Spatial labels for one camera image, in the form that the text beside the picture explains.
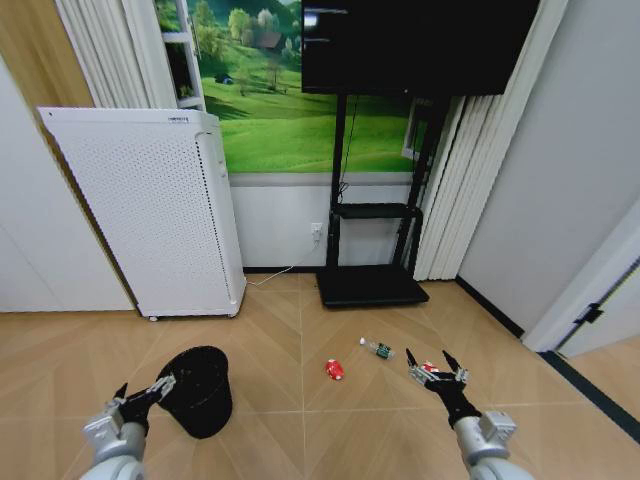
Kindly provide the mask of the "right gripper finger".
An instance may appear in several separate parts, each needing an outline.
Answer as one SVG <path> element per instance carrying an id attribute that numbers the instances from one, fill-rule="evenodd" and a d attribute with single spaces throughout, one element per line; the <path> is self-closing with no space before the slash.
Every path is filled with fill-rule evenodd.
<path id="1" fill-rule="evenodd" d="M 418 363 L 409 348 L 405 349 L 409 375 L 419 384 L 431 382 L 433 365 L 430 362 Z"/>
<path id="2" fill-rule="evenodd" d="M 463 368 L 459 364 L 459 362 L 446 350 L 443 350 L 442 354 L 446 360 L 446 363 L 450 367 L 450 371 L 444 374 L 444 381 L 446 383 L 466 385 L 470 377 L 469 370 Z"/>

